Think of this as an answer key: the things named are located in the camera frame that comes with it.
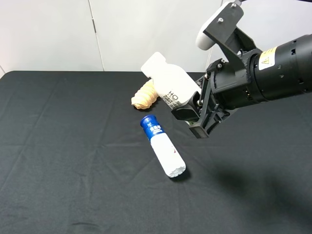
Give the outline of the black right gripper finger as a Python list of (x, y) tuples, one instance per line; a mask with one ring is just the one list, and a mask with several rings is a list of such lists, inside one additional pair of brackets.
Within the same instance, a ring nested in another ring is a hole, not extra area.
[(175, 107), (171, 113), (177, 120), (198, 121), (200, 118), (199, 110), (201, 106), (198, 104), (200, 93), (195, 91), (191, 98), (184, 104)]
[(208, 138), (212, 130), (231, 115), (231, 111), (219, 105), (208, 80), (203, 80), (199, 100), (203, 101), (199, 120), (189, 128), (196, 138)]

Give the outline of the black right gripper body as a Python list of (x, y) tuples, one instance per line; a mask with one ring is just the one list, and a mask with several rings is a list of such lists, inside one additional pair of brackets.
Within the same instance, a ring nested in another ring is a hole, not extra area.
[[(254, 62), (260, 54), (261, 50), (257, 49), (246, 53), (243, 57), (250, 62), (247, 76), (235, 73), (228, 62), (219, 59), (209, 65), (206, 74), (196, 83), (202, 89), (203, 80), (208, 80), (215, 99), (223, 109), (231, 111), (231, 115), (240, 107), (259, 104), (262, 102), (262, 94), (256, 83)], [(203, 101), (199, 100), (198, 104), (202, 108)]]

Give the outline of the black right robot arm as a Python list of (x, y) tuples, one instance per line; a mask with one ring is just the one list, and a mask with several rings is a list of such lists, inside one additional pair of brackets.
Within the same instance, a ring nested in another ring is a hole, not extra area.
[(186, 104), (171, 112), (178, 120), (190, 122), (196, 138), (207, 138), (211, 131), (238, 108), (312, 91), (312, 37), (304, 35), (265, 52), (243, 52), (243, 84), (237, 83), (233, 64), (222, 59), (210, 64), (197, 82)]

